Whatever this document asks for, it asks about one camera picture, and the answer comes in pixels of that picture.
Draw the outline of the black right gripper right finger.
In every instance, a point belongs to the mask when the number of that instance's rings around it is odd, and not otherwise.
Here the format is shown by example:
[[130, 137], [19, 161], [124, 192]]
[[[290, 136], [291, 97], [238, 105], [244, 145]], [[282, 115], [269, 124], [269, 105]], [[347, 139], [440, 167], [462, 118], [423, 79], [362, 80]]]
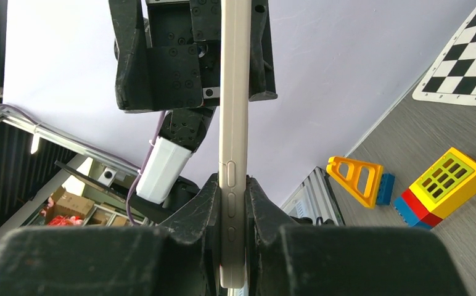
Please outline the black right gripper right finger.
[[250, 295], [467, 295], [430, 231], [300, 224], [254, 178], [245, 198]]

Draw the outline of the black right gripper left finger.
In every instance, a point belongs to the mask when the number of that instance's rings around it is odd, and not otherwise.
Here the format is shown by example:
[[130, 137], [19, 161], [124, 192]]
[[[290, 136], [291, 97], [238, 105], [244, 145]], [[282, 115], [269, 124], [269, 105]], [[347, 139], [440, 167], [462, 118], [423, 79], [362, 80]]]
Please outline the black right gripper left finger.
[[215, 295], [218, 176], [158, 226], [26, 226], [0, 241], [0, 295]]

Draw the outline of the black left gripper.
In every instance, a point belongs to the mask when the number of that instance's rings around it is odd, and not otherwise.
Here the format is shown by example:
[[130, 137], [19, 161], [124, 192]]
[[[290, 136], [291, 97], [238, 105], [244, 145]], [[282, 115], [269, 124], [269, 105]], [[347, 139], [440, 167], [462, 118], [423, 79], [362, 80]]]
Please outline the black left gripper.
[[[118, 108], [150, 112], [219, 105], [220, 1], [147, 1], [146, 6], [148, 50], [141, 1], [109, 1]], [[252, 0], [249, 101], [276, 98], [268, 1]]]

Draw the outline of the beige phone case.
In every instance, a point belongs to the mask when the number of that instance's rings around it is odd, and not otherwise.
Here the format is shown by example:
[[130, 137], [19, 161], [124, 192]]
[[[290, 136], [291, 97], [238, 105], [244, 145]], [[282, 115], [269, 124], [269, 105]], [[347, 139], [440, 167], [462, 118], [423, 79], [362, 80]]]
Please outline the beige phone case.
[[218, 184], [221, 189], [221, 286], [245, 284], [245, 189], [248, 149], [251, 1], [221, 3]]

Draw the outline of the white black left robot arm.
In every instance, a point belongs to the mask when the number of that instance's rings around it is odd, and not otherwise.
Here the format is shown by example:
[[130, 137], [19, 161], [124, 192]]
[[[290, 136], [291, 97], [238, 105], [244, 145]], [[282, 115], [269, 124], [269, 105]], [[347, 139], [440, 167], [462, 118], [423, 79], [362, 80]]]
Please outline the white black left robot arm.
[[220, 1], [110, 1], [115, 95], [125, 113], [160, 112], [129, 204], [160, 223], [172, 188], [220, 104]]

